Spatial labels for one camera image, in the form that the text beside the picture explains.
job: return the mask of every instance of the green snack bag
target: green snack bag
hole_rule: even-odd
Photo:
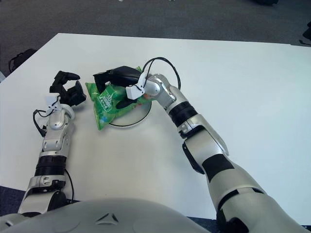
[[[120,117],[133,110],[137,105],[151,101],[141,96],[136,103],[117,109],[117,104],[127,97],[125,87],[110,84],[106,86],[105,91],[101,94],[97,90],[95,83],[86,83],[86,88],[91,100],[94,102],[94,114],[99,130],[116,117]]]

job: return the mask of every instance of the floor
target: floor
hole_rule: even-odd
[[[310,12],[310,0],[0,0],[0,70],[57,33],[299,45]]]

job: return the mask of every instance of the cable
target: cable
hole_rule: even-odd
[[[149,69],[148,69],[148,74],[149,74],[149,71],[150,71],[151,65],[152,65],[152,63],[153,63],[155,60],[161,60],[161,61],[164,61],[164,62],[168,63],[168,64],[169,64],[169,65],[173,68],[173,70],[174,70],[174,72],[175,72],[175,74],[176,74],[176,77],[177,77],[178,89],[180,90],[180,87],[181,87],[181,82],[180,82],[180,77],[179,77],[179,74],[178,74],[178,72],[177,72],[176,68],[173,66],[173,64],[172,64],[169,60],[167,60],[166,58],[164,58],[164,57],[155,57],[155,58],[153,58],[153,59],[150,59],[150,60],[149,60],[148,62],[146,62],[146,64],[144,65],[144,68],[142,69],[142,72],[144,72],[144,70],[145,70],[145,68],[147,67],[147,65],[151,62],[150,66],[149,66]]]
[[[72,194],[71,194],[71,204],[73,203],[73,197],[74,197],[74,189],[73,189],[73,183],[72,183],[72,179],[71,179],[71,176],[69,175],[69,172],[67,171],[67,169],[65,168],[65,172],[67,173],[68,175],[68,178],[70,180],[70,185],[71,185],[71,189],[72,189]]]
[[[56,100],[54,103],[52,103],[52,106],[54,106],[54,104],[56,104],[56,103],[58,102],[58,98],[59,98],[59,95],[57,96],[57,100]],[[42,137],[45,137],[45,135],[46,135],[47,132],[46,132],[44,129],[42,129],[42,128],[39,127],[37,121],[35,120],[35,115],[36,115],[37,113],[39,113],[39,115],[40,115],[41,117],[48,117],[48,116],[50,116],[53,112],[54,112],[54,109],[52,109],[52,111],[51,111],[49,114],[45,115],[45,116],[41,115],[41,113],[46,113],[46,111],[44,111],[44,110],[38,110],[38,109],[36,109],[36,110],[34,110],[34,112],[33,112],[33,121],[34,121],[35,127],[38,129],[38,131],[39,131],[39,133],[41,134]]]
[[[51,114],[54,112],[54,109],[52,109],[52,111],[51,111],[49,114],[45,115],[45,116],[41,115],[41,113],[40,113],[40,112],[42,112],[42,113],[46,113],[46,111],[43,111],[43,110],[37,110],[37,109],[36,109],[36,111],[37,111],[37,113],[39,113],[39,115],[40,115],[41,117],[48,117],[49,115],[51,115]]]

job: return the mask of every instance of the white plate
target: white plate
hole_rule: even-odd
[[[129,128],[141,123],[151,110],[151,102],[139,105],[127,114],[114,119],[109,125],[117,128]]]

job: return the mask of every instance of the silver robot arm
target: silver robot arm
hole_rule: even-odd
[[[42,142],[42,150],[30,179],[28,188],[18,213],[36,216],[67,204],[65,194],[66,159],[69,153],[70,138],[73,131],[74,111],[69,105],[61,104],[58,94],[47,96],[48,122]]]
[[[182,147],[192,167],[206,175],[221,231],[309,232],[290,218],[243,168],[228,159],[221,137],[163,75],[148,78],[144,92],[171,117],[185,139]]]

